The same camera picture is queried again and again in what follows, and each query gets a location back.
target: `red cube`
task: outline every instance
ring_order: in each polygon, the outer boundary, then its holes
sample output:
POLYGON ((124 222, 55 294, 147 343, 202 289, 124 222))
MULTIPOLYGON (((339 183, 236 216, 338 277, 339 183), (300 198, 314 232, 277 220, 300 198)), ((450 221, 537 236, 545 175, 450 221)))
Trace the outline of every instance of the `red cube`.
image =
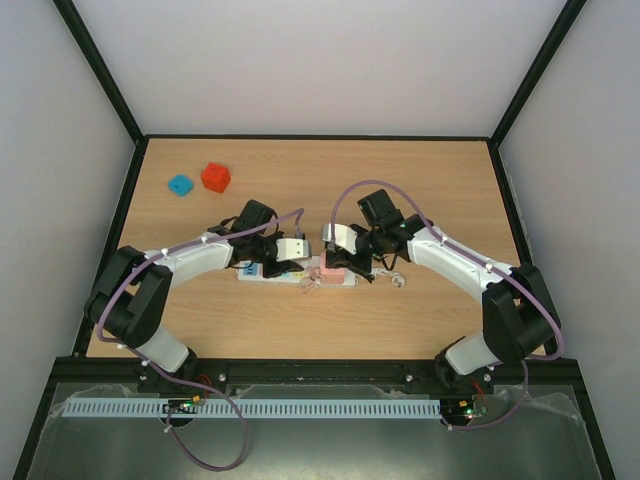
POLYGON ((200 178, 202 179, 204 188, 218 193, 223 193, 227 185, 229 185, 229 182, 231 182, 229 169, 215 163, 207 165, 207 168, 204 169, 200 178))

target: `white cable tray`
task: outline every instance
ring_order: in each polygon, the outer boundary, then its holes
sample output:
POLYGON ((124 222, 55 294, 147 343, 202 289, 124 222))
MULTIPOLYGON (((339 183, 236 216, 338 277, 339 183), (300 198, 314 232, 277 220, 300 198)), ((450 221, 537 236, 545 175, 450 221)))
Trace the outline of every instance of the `white cable tray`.
MULTIPOLYGON (((157 398, 72 398, 63 417, 158 418, 168 411, 168 400, 157 398)), ((440 419, 438 400, 262 400, 235 401, 246 418, 389 418, 440 419)), ((200 407, 178 411, 182 418, 236 418, 224 400, 209 399, 200 407)))

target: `transparent plastic sheet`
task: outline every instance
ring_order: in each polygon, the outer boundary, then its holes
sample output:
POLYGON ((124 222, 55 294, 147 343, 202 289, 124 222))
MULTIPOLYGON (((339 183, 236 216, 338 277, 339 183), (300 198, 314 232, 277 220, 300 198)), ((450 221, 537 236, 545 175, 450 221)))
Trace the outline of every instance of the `transparent plastic sheet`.
MULTIPOLYGON (((489 398, 488 402, 490 404, 502 404, 501 409, 504 410, 502 413, 506 413, 521 394, 522 385, 498 385, 494 388, 493 394, 487 396, 487 398, 489 398)), ((520 408, 546 411, 553 415, 568 418, 577 425, 585 425, 574 401, 562 392, 553 392, 546 395, 531 395, 529 391, 520 408)))
MULTIPOLYGON (((62 417, 69 398, 156 397, 135 386, 59 385, 29 479, 212 478, 191 464, 153 418, 62 417)), ((361 386, 236 386, 234 398, 417 399, 361 386)), ((497 428, 447 432, 437 420, 252 420, 251 450, 226 479, 600 478, 569 386, 534 386, 521 411, 497 428)), ((488 395, 491 421, 519 396, 519 386, 488 395)), ((237 420, 196 419, 181 429, 203 460, 233 459, 237 420)))

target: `wire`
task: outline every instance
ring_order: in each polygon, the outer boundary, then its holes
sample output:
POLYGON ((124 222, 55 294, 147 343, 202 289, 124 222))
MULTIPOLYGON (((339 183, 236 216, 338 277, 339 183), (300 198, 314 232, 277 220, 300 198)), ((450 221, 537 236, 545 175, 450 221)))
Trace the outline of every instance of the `wire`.
MULTIPOLYGON (((141 358, 144 358, 144 356, 140 355, 139 352, 134 351, 134 353, 136 353, 141 358)), ((230 464, 224 465, 222 467, 218 467, 216 465, 211 465, 209 463, 203 462, 202 460, 197 458, 193 453, 191 453, 191 451, 187 448, 187 446, 184 443, 182 443, 182 440, 180 439, 178 434, 175 432, 175 430, 171 426, 171 416, 173 415, 173 413, 175 413, 175 409, 172 408, 171 410, 169 410, 169 413, 167 414, 167 418, 165 419, 165 425, 166 425, 165 431, 168 431, 171 433, 171 435, 173 435, 173 438, 176 440, 176 442, 178 442, 178 446, 180 447, 182 452, 187 456, 187 458, 191 460, 193 463, 195 463, 196 465, 198 465, 199 467, 204 468, 205 470, 209 470, 211 472, 225 472, 227 470, 232 470, 236 468, 238 465, 240 465, 240 463, 242 463, 242 461, 244 460, 244 457, 247 453, 247 449, 249 447, 249 424, 247 422, 247 419, 242 415, 242 412, 240 411, 240 408, 238 407, 238 405, 233 400, 231 400, 231 398, 228 395, 222 393, 220 390, 216 388, 213 388, 209 385, 203 385, 200 383, 190 382, 188 380, 182 380, 180 378, 172 377, 167 372, 165 372, 160 366, 156 365, 154 362, 149 362, 149 365, 156 372, 158 372, 158 374, 161 377, 165 378, 166 380, 169 380, 170 382, 177 383, 179 385, 185 385, 187 387, 204 389, 213 393, 217 397, 222 398, 231 406, 233 411, 238 416, 238 419, 242 423, 242 447, 240 448, 240 453, 238 454, 236 459, 230 464)))
POLYGON ((471 383, 471 385, 473 385, 473 387, 475 387, 475 389, 478 391, 478 397, 480 398, 480 401, 482 402, 482 404, 484 405, 484 407, 487 409, 487 411, 489 410, 489 405, 487 405, 487 401, 484 398, 484 391, 482 390, 482 387, 480 387, 480 385, 478 384, 478 382, 476 382, 476 379, 473 377, 469 378, 469 382, 471 383))
POLYGON ((422 213, 422 210, 420 210, 420 207, 418 206, 418 204, 404 190, 402 190, 399 187, 396 187, 395 185, 392 185, 387 182, 383 182, 381 180, 363 180, 361 182, 354 183, 353 185, 348 187, 344 192, 342 192, 340 197, 338 197, 338 200, 336 201, 335 205, 333 206, 333 211, 331 212, 331 224, 330 224, 331 241, 329 242, 329 245, 328 245, 329 250, 334 250, 336 246, 336 217, 338 215, 338 208, 340 207, 340 204, 349 193, 351 193, 356 188, 363 187, 365 185, 380 185, 398 193, 400 196, 402 196, 402 198, 404 198, 409 203, 409 205, 411 205, 411 207, 413 207, 413 209, 416 211, 416 213, 420 217, 420 220, 422 220, 422 223, 424 223, 424 226, 427 228, 427 230, 429 230, 431 235, 433 235, 436 238, 437 241, 439 241, 442 245, 446 244, 446 246, 449 247, 451 250, 458 253, 459 255, 462 255, 463 257, 475 263, 476 265, 480 266, 481 268, 487 268, 487 270, 490 273, 495 273, 502 279, 506 280, 516 290, 518 290, 527 300, 531 302, 531 304, 540 312, 540 314, 547 321, 547 323, 549 324, 549 327, 551 327, 551 330, 555 335, 556 342, 558 343, 558 348, 554 353, 550 355, 531 354, 527 358, 535 359, 535 360, 551 361, 551 360, 560 358, 562 356, 562 353, 564 352, 564 337, 562 336, 562 332, 560 331, 560 328, 556 324, 551 314, 547 311, 546 308, 544 308, 544 306, 538 301, 538 299, 534 297, 533 294, 531 294, 531 292, 529 292, 529 290, 527 290, 522 284, 520 284, 520 282, 512 278, 508 273, 505 273, 499 268, 496 268, 495 266, 488 264, 486 260, 483 260, 480 257, 477 257, 476 255, 466 251, 465 249, 456 245, 446 236, 441 235, 431 225, 427 217, 425 217, 424 213, 422 213))
POLYGON ((483 423, 482 425, 466 425, 466 426, 451 425, 449 422, 447 422, 447 420, 444 417, 442 417, 442 423, 445 424, 445 426, 449 431, 466 432, 470 430, 481 430, 483 428, 495 427, 496 425, 499 425, 502 422, 504 422, 507 418, 513 415, 516 412, 516 410, 518 410, 518 408, 520 408, 520 405, 522 405, 522 402, 527 396, 527 390, 529 387, 529 369, 527 368, 527 363, 524 360, 522 361, 522 369, 524 370, 524 379, 522 380, 522 393, 520 394, 520 397, 518 397, 518 400, 516 400, 516 403, 514 403, 511 409, 507 413, 505 413, 503 416, 489 423, 483 423))
MULTIPOLYGON (((174 247, 171 247, 169 249, 164 249, 163 252, 157 254, 157 255, 153 255, 149 258, 147 258, 144 262, 142 262, 140 265, 138 265, 136 268, 133 269, 133 271, 127 276, 127 278, 124 279, 124 281, 122 282, 122 284, 116 289, 116 291, 114 292, 113 296, 109 299, 109 301, 107 302, 107 305, 105 306, 104 311, 102 312, 102 315, 100 316, 100 320, 98 321, 98 325, 97 325, 97 332, 96 335, 97 337, 102 340, 103 342, 107 342, 107 343, 119 343, 120 341, 116 338, 107 338, 104 336, 104 324, 107 321, 107 318, 109 317, 109 314, 111 313, 111 310, 113 309, 113 306, 116 304, 116 302, 118 301, 118 299, 122 296, 122 294, 124 293, 124 291, 126 290, 126 288, 133 282, 135 281, 135 279, 152 263, 154 263, 157 260, 160 260, 161 258, 163 258, 164 256, 170 255, 172 253, 176 253, 179 252, 181 250, 184 250, 186 248, 190 248, 190 247, 194 247, 197 245, 211 245, 211 244, 216 244, 225 240, 230 240, 232 238, 239 238, 239 237, 244 237, 247 235, 251 235, 253 233, 256 233, 262 229, 268 228, 271 225, 276 224, 277 222, 281 222, 283 220, 287 220, 291 217, 293 217, 294 215, 296 216, 295 219, 295 228, 296 228, 296 235, 300 235, 300 218, 302 217, 302 214, 304 213, 304 208, 299 208, 297 210, 294 210, 293 212, 289 212, 288 214, 286 214, 284 217, 280 218, 279 220, 272 220, 270 222, 267 222, 263 225, 260 225, 258 227, 255 228, 251 228, 249 230, 245 230, 242 232, 237 232, 237 233, 231 233, 229 235, 224 235, 221 237, 213 237, 213 238, 207 238, 205 236, 203 237, 199 237, 195 240, 191 240, 189 242, 185 242, 182 243, 180 245, 176 245, 174 247)), ((170 431, 171 434, 173 435, 174 439, 176 440, 176 442, 178 442, 178 446, 180 447, 180 449, 182 450, 182 452, 187 456, 187 458, 189 460, 191 460, 193 463, 195 463, 196 465, 198 465, 199 467, 205 469, 205 470, 209 470, 212 472, 224 472, 226 470, 231 470, 235 467, 237 467, 238 465, 240 465, 240 463, 244 460, 244 457, 247 453, 247 448, 249 446, 249 425, 247 423, 246 418, 244 418, 244 416, 242 415, 242 412, 240 411, 240 408, 235 404, 235 402, 233 400, 231 400, 231 398, 222 393, 220 390, 212 387, 211 385, 204 385, 201 383, 196 383, 196 382, 190 382, 188 380, 182 380, 180 378, 175 378, 171 375, 169 375, 169 373, 167 373, 162 367, 160 367, 159 365, 157 365, 155 362, 150 361, 145 355, 143 355, 142 353, 138 352, 136 349, 133 348, 128 348, 128 350, 133 353, 134 355, 136 355, 137 357, 139 357, 140 359, 142 359, 143 361, 149 362, 149 366, 151 366, 151 368, 153 368, 156 372, 158 372, 158 374, 163 377, 164 379, 176 383, 178 385, 184 385, 184 386, 188 386, 188 387, 194 387, 194 388, 198 388, 198 389, 202 389, 205 391, 208 391, 210 393, 213 393, 214 395, 222 398, 223 400, 225 400, 227 403, 229 403, 229 405, 231 406, 231 408, 234 410, 234 412, 236 413, 236 415, 238 416, 238 419, 240 420, 240 422, 242 423, 242 447, 240 449, 240 453, 238 454, 238 457, 231 462, 229 465, 225 465, 222 467, 218 467, 216 465, 210 465, 206 462, 203 462, 202 460, 198 459, 193 453, 191 453, 191 451, 185 446, 184 443, 182 443, 182 440, 180 439, 180 437, 178 436, 178 434, 173 430, 173 428, 171 427, 171 415, 175 412, 175 409, 170 410, 169 414, 167 415, 165 424, 166 424, 166 429, 165 431, 170 431)))

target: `blue cube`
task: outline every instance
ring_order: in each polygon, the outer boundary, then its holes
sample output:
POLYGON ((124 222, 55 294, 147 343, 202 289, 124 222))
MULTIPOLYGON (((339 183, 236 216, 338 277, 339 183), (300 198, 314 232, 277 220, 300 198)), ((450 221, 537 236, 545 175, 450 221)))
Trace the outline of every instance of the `blue cube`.
POLYGON ((187 193, 193 190, 193 182, 185 175, 176 175, 169 180, 169 190, 176 195, 184 197, 187 193))

